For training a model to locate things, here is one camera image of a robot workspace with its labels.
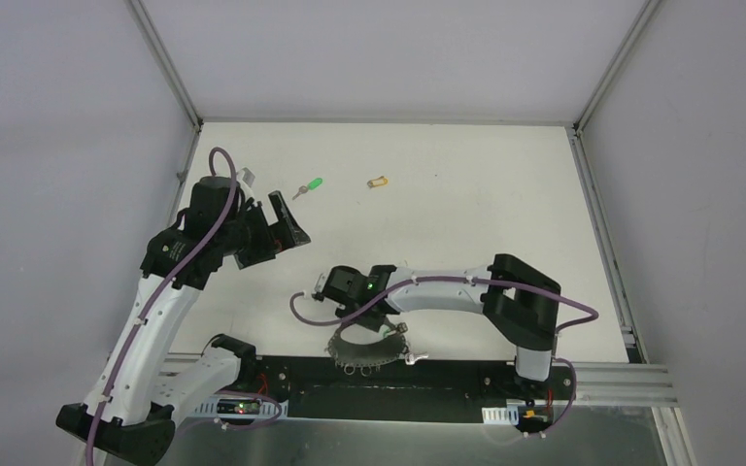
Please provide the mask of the large wire keyring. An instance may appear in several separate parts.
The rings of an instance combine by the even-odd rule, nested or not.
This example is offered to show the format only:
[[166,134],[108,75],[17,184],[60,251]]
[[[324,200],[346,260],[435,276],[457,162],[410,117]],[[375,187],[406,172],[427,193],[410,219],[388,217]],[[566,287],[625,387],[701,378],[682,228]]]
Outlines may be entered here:
[[359,373],[368,377],[383,366],[403,362],[407,366],[414,366],[421,360],[429,359],[427,352],[414,352],[410,349],[407,339],[382,340],[372,343],[353,343],[343,338],[343,333],[349,328],[338,328],[329,339],[325,351],[337,367],[342,368],[347,375]]

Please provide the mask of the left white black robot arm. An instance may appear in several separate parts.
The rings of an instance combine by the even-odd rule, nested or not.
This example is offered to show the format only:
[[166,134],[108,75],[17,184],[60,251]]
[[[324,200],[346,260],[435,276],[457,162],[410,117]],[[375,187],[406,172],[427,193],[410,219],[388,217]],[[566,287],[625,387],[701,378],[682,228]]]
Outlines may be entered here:
[[59,429],[133,465],[154,465],[201,402],[225,386],[241,393],[255,385],[254,346],[224,334],[173,380],[159,373],[188,311],[228,256],[245,269],[309,244],[283,194],[268,198],[275,222],[231,178],[206,176],[192,187],[188,206],[148,242],[122,334],[84,401],[60,408]]

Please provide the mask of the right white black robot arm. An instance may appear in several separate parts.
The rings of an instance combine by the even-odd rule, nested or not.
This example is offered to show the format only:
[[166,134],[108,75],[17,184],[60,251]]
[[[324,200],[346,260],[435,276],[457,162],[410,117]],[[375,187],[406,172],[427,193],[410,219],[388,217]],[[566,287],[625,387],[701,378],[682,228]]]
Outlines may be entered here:
[[527,398],[551,385],[561,286],[520,258],[497,254],[493,262],[452,271],[375,265],[366,274],[335,266],[321,275],[313,297],[337,305],[346,317],[368,306],[353,322],[369,328],[386,317],[414,311],[455,311],[484,316],[516,347],[512,382]]

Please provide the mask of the green tagged loose key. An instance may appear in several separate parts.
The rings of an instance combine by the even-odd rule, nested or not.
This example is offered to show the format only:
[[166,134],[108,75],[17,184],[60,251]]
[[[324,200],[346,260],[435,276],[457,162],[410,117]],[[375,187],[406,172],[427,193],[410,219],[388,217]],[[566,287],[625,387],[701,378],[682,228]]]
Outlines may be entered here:
[[301,185],[296,190],[295,194],[292,196],[292,200],[296,200],[300,196],[302,196],[302,195],[304,195],[304,194],[306,194],[306,193],[308,193],[308,192],[310,192],[312,190],[317,189],[318,187],[320,187],[322,185],[322,183],[323,183],[323,179],[322,178],[314,178],[310,182]]

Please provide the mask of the yellow key tag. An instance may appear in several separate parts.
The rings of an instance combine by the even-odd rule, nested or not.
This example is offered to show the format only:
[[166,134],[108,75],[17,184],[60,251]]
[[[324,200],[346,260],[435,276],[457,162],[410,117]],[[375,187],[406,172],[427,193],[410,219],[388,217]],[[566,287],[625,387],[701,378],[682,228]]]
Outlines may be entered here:
[[367,185],[367,186],[368,186],[369,188],[377,188],[377,187],[382,187],[382,186],[385,186],[385,185],[387,185],[388,183],[389,183],[389,179],[388,179],[388,178],[386,178],[385,176],[380,176],[380,177],[378,177],[378,178],[375,178],[375,179],[369,180],[369,181],[368,181],[368,182],[366,183],[366,185]]

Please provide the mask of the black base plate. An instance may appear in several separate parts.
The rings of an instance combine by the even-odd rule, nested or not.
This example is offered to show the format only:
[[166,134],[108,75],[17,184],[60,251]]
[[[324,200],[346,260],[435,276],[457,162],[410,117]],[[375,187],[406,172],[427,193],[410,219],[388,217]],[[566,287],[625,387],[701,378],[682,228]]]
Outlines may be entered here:
[[524,383],[505,361],[423,359],[351,370],[328,357],[265,355],[230,389],[265,394],[293,418],[464,424],[507,405],[551,414],[574,385],[565,366],[543,383]]

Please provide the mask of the left aluminium frame post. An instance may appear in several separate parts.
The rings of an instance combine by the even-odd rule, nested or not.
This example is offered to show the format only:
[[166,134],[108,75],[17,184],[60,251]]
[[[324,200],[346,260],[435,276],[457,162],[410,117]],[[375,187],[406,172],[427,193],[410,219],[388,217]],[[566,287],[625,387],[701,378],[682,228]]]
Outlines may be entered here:
[[89,357],[83,369],[95,384],[130,311],[146,243],[173,207],[192,130],[134,4],[89,5],[99,51],[85,91],[95,142],[79,304]]

